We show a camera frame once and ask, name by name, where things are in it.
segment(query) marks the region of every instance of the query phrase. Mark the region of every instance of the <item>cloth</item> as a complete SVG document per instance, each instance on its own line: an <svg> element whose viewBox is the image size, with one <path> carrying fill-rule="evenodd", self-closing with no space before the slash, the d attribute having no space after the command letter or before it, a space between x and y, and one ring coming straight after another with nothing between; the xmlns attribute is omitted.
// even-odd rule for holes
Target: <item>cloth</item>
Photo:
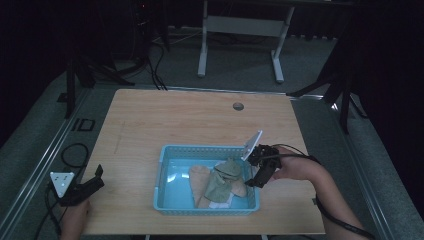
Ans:
<svg viewBox="0 0 424 240"><path fill-rule="evenodd" d="M210 170L205 166L195 165L189 170L190 187L193 192L194 205L199 207L201 198L204 198L205 190L209 182ZM209 202L203 200L202 206L209 206Z"/></svg>
<svg viewBox="0 0 424 240"><path fill-rule="evenodd" d="M234 196L245 197L241 170L233 159L218 163L212 172L206 166L192 166L189 178L195 207L229 208Z"/></svg>

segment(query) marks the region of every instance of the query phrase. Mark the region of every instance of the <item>cable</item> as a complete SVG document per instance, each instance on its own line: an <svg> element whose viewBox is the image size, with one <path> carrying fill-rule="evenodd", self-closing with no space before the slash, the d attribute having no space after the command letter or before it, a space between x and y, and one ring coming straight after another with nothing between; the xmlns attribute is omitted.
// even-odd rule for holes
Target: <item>cable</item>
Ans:
<svg viewBox="0 0 424 240"><path fill-rule="evenodd" d="M162 78L157 74L159 64L162 61L162 58L163 58L163 55L164 55L164 50L163 50L162 46L160 46L157 43L153 43L153 46L158 47L161 50L161 54L160 54L159 60L157 61L154 69L153 69L152 61L150 60L149 57L147 58L148 65L150 67L150 74L152 76L152 82L158 90L168 90L166 88L166 85L163 82Z"/></svg>
<svg viewBox="0 0 424 240"><path fill-rule="evenodd" d="M137 74L139 74L139 73L141 73L141 72L144 71L144 68L142 68L142 67L143 66L145 67L145 63L146 63L145 60L142 60L142 59L137 58L137 59L134 59L133 62L134 62L134 65L133 66L128 67L128 68L125 68L125 69L121 69L121 70L115 70L115 69L109 68L107 66L104 66L104 67L106 69L108 69L109 71L111 71L111 72L113 72L113 73L115 73L115 74L119 75L120 77L125 78L127 80L128 78L133 77L133 76L135 76L135 75L137 75ZM106 75L104 75L102 72L98 71L97 69L93 68L92 66L88 66L88 67L90 68L90 70L94 74L101 75L101 76L107 78ZM135 71L137 71L137 72L134 73L132 76L130 76L130 77L126 76L126 75L131 74L131 73L133 73ZM97 76L97 77L94 76L94 77L96 78L96 80L104 80L105 78L101 78L101 76Z"/></svg>
<svg viewBox="0 0 424 240"><path fill-rule="evenodd" d="M343 221L341 221L341 220L333 217L329 212L327 212L327 210L325 210L325 208L322 205L321 201L319 200L318 196L316 196L315 198L316 198L316 203L317 203L317 206L318 206L319 211L328 220L332 221L333 223L339 225L340 227L342 227L342 228L344 228L344 229L346 229L348 231L351 231L351 232L353 232L355 234L361 235L361 236L366 237L368 239L375 239L375 236L372 235L371 233L369 233L369 232L367 232L365 230L362 230L360 228L357 228L355 226L352 226L352 225L350 225L348 223L345 223L345 222L343 222Z"/></svg>
<svg viewBox="0 0 424 240"><path fill-rule="evenodd" d="M50 206L50 202L48 200L50 190L51 190L51 182L49 181L49 183L47 184L47 187L45 189L45 193L44 193L44 204L46 205L47 212L46 212L46 214L44 214L43 218L40 221L40 224L37 227L37 231L34 235L34 240L37 240L38 237L40 236L41 230L43 229L44 223L46 222L46 219L47 219L48 216L50 216L50 219L53 221L53 224L56 227L56 229L55 229L56 232L60 231L59 222L57 221L57 219L54 216L53 211L52 211L53 208L58 204L58 201L55 201L55 203L52 206Z"/></svg>
<svg viewBox="0 0 424 240"><path fill-rule="evenodd" d="M302 155L306 155L306 154L304 154L302 151L300 151L299 149L297 149L297 148L295 148L295 147L292 147L292 146L290 146L290 145L287 145L287 144L282 144L282 143L280 143L280 144L274 144L274 145L272 145L271 147L288 147L288 148L291 148L291 149L293 149L293 150L295 150L295 151L297 151L297 152L299 152L300 154L302 154Z"/></svg>
<svg viewBox="0 0 424 240"><path fill-rule="evenodd" d="M271 156L260 157L260 159L263 160L263 159L270 159L270 158L276 158L276 157L301 157L301 158L306 158L306 159L315 161L315 158L312 157L312 156L308 156L308 155L304 155L304 154L297 154L297 153L294 153L294 154L275 154L275 155L271 155Z"/></svg>
<svg viewBox="0 0 424 240"><path fill-rule="evenodd" d="M84 160L83 160L83 164L81 164L81 165L73 165L73 164L68 163L68 162L65 160L65 153L66 153L66 151L68 151L70 148L75 147L75 146L81 146L81 147L83 147L83 148L84 148L84 151L85 151L85 157L84 157ZM87 146L85 146L85 145L84 145L84 144L82 144L82 143L73 143L73 144L71 144L71 145L67 146L66 148L64 148L64 149L62 150L62 153L60 154L60 158L61 158L62 162L63 162L66 166L68 166L68 167L72 167L72 168L79 168L79 171L77 172L77 174L75 174L75 178L77 178L77 177L81 174L82 170L83 170L85 167L87 167L87 163L88 163L88 157L89 157L89 155L90 155L90 154L89 154L89 150L88 150L88 147L87 147Z"/></svg>

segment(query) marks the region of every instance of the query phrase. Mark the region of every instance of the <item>forearm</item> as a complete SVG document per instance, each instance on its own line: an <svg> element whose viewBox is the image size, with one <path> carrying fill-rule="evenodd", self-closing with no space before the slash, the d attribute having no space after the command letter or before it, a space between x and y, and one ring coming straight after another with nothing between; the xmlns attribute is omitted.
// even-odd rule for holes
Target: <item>forearm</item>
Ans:
<svg viewBox="0 0 424 240"><path fill-rule="evenodd" d="M310 181L315 187L319 201L331 216L349 225L363 229L361 222L344 200L333 178L324 168L318 169ZM366 239L338 226L325 216L322 216L322 219L328 239Z"/></svg>

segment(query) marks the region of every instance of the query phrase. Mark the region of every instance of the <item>black device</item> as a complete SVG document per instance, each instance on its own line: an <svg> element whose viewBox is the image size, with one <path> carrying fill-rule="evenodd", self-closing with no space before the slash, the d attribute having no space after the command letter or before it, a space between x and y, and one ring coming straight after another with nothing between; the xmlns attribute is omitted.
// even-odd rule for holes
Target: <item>black device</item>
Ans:
<svg viewBox="0 0 424 240"><path fill-rule="evenodd" d="M102 174L103 168L99 164L95 176L84 184L77 184L75 179L73 179L63 195L60 192L58 193L58 191L53 191L57 201L62 207L78 205L105 185L101 178Z"/></svg>
<svg viewBox="0 0 424 240"><path fill-rule="evenodd" d="M255 177L245 182L249 187L262 188L272 177L277 168L281 168L280 155L277 148L260 145L255 147L248 157L250 165L259 167Z"/></svg>

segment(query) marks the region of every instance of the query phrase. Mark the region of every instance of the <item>human arm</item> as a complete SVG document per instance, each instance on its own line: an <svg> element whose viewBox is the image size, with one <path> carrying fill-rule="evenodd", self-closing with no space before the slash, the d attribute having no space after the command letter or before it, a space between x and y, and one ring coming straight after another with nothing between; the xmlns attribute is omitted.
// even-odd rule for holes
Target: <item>human arm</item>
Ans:
<svg viewBox="0 0 424 240"><path fill-rule="evenodd" d="M88 210L90 210L90 201L88 199L77 206L64 209L61 240L80 239L87 222Z"/></svg>
<svg viewBox="0 0 424 240"><path fill-rule="evenodd" d="M280 154L293 154L292 151L278 147ZM271 180L290 178L308 180L315 188L317 198L324 209L336 219L356 228L363 229L361 222L355 216L344 200L331 175L319 163L301 157L282 157L282 168L274 173ZM322 216L328 239L367 239L359 234L348 231Z"/></svg>

